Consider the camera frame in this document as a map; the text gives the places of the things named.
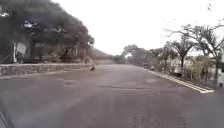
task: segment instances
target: green tree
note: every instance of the green tree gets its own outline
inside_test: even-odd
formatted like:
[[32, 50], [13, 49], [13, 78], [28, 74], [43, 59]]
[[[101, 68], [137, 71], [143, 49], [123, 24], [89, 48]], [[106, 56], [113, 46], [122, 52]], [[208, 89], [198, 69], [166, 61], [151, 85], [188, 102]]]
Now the green tree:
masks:
[[178, 53], [180, 57], [180, 61], [181, 61], [180, 68], [181, 68], [182, 77], [183, 77], [183, 67], [184, 67], [185, 57], [193, 46], [194, 46], [194, 43], [189, 41], [189, 38], [186, 35], [182, 35], [180, 42], [174, 41], [172, 43], [172, 47], [176, 50], [176, 52]]
[[8, 40], [26, 35], [30, 40], [31, 59], [36, 44], [89, 48], [87, 28], [49, 0], [0, 0], [0, 24]]

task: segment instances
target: wet road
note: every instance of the wet road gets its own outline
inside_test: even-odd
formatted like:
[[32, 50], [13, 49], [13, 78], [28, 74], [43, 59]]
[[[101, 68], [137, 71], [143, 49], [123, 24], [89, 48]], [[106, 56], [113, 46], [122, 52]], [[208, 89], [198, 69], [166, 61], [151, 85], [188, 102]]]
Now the wet road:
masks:
[[223, 128], [224, 93], [127, 65], [0, 80], [16, 128]]

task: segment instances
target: road marking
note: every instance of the road marking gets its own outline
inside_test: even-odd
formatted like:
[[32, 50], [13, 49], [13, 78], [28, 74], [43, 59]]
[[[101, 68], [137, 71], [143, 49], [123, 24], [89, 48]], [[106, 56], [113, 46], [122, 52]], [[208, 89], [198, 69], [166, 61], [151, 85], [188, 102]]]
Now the road marking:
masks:
[[178, 83], [178, 84], [181, 84], [181, 85], [184, 85], [184, 86], [186, 86], [186, 87], [189, 87], [189, 88], [191, 88], [191, 89], [193, 89], [193, 90], [199, 91], [200, 93], [203, 93], [203, 94], [205, 94], [205, 93], [212, 93], [212, 92], [215, 92], [215, 91], [212, 90], [212, 89], [201, 88], [201, 87], [195, 86], [195, 85], [190, 84], [190, 83], [187, 83], [187, 82], [183, 82], [183, 81], [181, 81], [181, 80], [175, 79], [175, 78], [170, 77], [170, 76], [167, 76], [167, 75], [162, 75], [162, 74], [159, 74], [159, 73], [155, 73], [155, 72], [149, 71], [149, 70], [147, 70], [147, 69], [144, 69], [144, 70], [146, 70], [146, 71], [148, 71], [148, 72], [150, 72], [150, 73], [152, 73], [152, 74], [154, 74], [154, 75], [163, 77], [163, 78], [165, 78], [165, 79], [168, 79], [168, 80], [171, 80], [171, 81], [176, 82], [176, 83]]

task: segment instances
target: overcast sky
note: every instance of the overcast sky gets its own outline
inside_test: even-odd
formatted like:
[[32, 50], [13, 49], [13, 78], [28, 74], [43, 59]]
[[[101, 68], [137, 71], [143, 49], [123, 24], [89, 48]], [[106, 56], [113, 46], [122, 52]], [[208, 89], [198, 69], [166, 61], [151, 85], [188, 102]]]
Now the overcast sky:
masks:
[[[83, 21], [95, 47], [120, 54], [129, 44], [145, 49], [162, 47], [163, 30], [181, 25], [216, 25], [224, 18], [222, 0], [53, 0]], [[209, 3], [212, 11], [207, 9]]]

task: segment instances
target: stone wall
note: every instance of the stone wall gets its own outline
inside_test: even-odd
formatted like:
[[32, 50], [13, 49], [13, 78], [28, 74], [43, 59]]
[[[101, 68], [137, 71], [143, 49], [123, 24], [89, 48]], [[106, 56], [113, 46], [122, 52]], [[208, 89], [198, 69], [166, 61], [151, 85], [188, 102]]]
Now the stone wall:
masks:
[[91, 66], [91, 64], [7, 64], [0, 65], [0, 76], [69, 71]]

